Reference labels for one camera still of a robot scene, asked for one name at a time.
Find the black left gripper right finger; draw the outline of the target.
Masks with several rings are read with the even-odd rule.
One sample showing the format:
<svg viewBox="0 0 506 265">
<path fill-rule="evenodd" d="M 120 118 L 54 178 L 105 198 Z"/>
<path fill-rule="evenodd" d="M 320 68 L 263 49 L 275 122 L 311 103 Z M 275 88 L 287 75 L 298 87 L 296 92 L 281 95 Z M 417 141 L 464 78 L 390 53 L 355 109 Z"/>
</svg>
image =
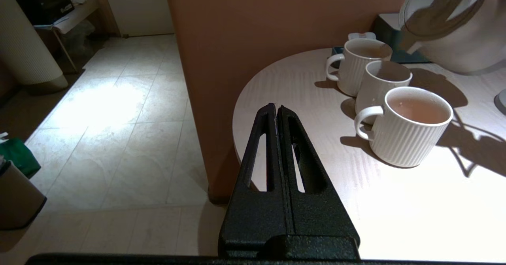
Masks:
<svg viewBox="0 0 506 265">
<path fill-rule="evenodd" d="M 360 237 L 302 122 L 278 109 L 281 160 L 286 180 L 291 257 L 359 257 Z"/>
</svg>

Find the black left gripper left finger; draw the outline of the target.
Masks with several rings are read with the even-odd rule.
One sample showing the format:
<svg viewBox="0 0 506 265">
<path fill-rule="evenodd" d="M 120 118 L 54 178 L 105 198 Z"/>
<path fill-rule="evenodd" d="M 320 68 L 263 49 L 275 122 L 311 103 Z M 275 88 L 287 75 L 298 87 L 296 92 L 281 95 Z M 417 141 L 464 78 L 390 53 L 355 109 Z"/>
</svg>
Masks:
<svg viewBox="0 0 506 265">
<path fill-rule="evenodd" d="M 219 234 L 219 256 L 257 256 L 264 244 L 289 231 L 286 181 L 281 161 L 277 112 L 260 108 L 242 158 L 237 181 Z M 266 135 L 267 191 L 250 188 L 260 137 Z"/>
</svg>

